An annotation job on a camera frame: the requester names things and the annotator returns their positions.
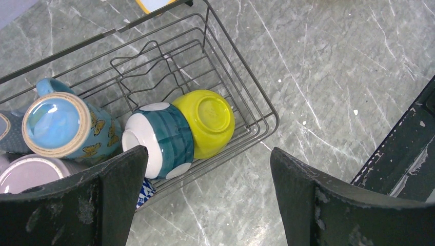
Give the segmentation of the teal white dotted bowl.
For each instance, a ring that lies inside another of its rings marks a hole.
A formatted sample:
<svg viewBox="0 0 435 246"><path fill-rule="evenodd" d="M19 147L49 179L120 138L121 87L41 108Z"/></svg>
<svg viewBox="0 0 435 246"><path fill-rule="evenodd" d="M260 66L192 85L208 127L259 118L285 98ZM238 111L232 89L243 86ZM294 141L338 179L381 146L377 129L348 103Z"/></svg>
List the teal white dotted bowl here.
<svg viewBox="0 0 435 246"><path fill-rule="evenodd" d="M123 151L135 146L148 150L147 179L172 179L192 165L194 141L190 127L174 105L157 102L142 106L128 118L122 134Z"/></svg>

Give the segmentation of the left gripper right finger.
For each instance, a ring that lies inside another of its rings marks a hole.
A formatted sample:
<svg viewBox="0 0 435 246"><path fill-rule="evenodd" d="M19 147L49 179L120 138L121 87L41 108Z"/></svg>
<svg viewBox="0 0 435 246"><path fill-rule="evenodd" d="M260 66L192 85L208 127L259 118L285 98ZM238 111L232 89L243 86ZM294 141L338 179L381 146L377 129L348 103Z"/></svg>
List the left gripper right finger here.
<svg viewBox="0 0 435 246"><path fill-rule="evenodd" d="M353 186L280 148L270 168L288 245L434 245L434 204Z"/></svg>

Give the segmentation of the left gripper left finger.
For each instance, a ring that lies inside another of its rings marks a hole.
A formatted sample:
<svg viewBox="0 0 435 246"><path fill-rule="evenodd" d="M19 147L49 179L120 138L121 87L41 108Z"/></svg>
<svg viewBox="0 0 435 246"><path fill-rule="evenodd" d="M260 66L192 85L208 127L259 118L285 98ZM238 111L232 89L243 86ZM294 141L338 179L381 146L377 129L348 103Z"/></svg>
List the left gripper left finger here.
<svg viewBox="0 0 435 246"><path fill-rule="evenodd" d="M136 146L77 174L1 195L1 245L125 245L148 151Z"/></svg>

